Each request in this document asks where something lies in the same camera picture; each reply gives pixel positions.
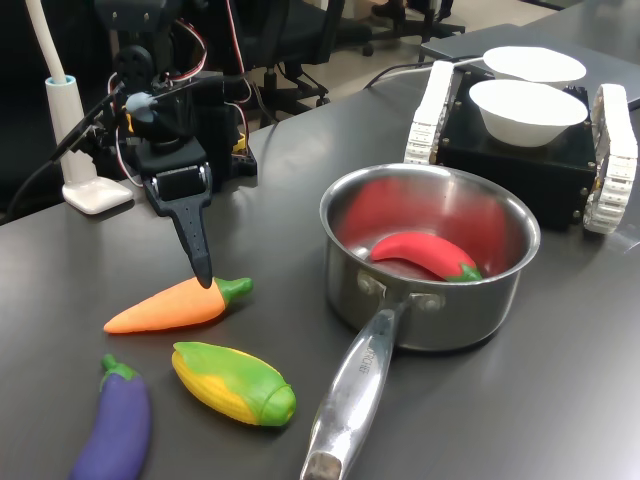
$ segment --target robotic arm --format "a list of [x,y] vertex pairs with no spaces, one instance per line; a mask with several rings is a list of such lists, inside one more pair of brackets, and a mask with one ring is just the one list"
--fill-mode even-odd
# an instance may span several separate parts
[[[186,1],[196,11],[206,8],[202,0]],[[228,112],[224,83],[244,81],[244,77],[193,79],[204,66],[207,49],[195,29],[177,19],[185,7],[183,0],[96,0],[95,7],[106,28],[118,35],[114,65],[122,101],[116,97],[115,115],[121,117],[116,129],[126,128],[121,112],[128,112],[128,130],[141,139],[134,163],[146,196],[159,216],[171,217],[195,276],[209,288],[212,269],[202,209],[211,203],[214,181],[226,179],[219,177],[255,175],[256,168],[253,163],[241,172],[227,166],[212,172],[212,164],[233,161],[231,148],[236,139],[223,135],[216,145],[207,141],[208,151],[203,148],[197,138],[199,114],[193,90],[206,86],[208,111]],[[196,41],[200,54],[200,60],[185,73],[175,65],[179,42],[172,27],[176,25],[179,33]],[[215,118],[220,125],[211,125],[209,119],[207,129],[229,130],[227,115]]]

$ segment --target toy corn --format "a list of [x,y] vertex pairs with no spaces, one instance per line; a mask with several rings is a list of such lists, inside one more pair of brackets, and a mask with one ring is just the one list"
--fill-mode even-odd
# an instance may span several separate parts
[[296,397],[270,365],[247,353],[199,342],[174,344],[173,368],[202,403],[250,425],[289,421]]

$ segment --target toy carrot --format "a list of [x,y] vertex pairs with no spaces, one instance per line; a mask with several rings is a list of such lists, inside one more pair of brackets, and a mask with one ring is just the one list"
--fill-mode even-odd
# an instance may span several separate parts
[[371,250],[371,259],[388,258],[408,260],[449,282],[482,280],[476,262],[464,250],[428,233],[404,232],[383,238]]
[[279,427],[296,410],[296,397],[275,368],[232,348],[200,342],[173,345],[173,368],[202,403],[240,422]]
[[104,326],[104,331],[133,333],[207,322],[253,288],[250,278],[233,281],[214,278],[213,282],[209,289],[202,288],[195,278],[179,283],[116,315]]

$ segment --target toy eggplant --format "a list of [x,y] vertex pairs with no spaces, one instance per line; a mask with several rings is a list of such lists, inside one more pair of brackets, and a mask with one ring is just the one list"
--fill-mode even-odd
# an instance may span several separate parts
[[233,281],[214,278],[208,289],[192,278],[116,315],[104,326],[104,331],[133,333],[204,323],[220,315],[232,300],[252,288],[250,278]]
[[151,403],[140,375],[113,355],[102,359],[100,407],[69,480],[135,480],[151,438]]
[[420,265],[448,282],[482,280],[476,263],[457,245],[436,235],[403,232],[380,240],[371,250],[373,261],[401,258]]
[[174,344],[173,368],[202,403],[250,425],[282,426],[296,409],[291,386],[247,353],[199,342]]

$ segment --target metal pot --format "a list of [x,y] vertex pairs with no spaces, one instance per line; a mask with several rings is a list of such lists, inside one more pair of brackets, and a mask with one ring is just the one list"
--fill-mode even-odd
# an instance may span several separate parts
[[[390,164],[335,182],[320,203],[327,232],[330,305],[360,330],[322,401],[301,480],[341,480],[369,430],[394,344],[455,350],[489,338],[504,321],[540,228],[502,187],[435,166]],[[368,261],[380,239],[423,231],[458,245],[483,280],[447,283],[400,261]]]

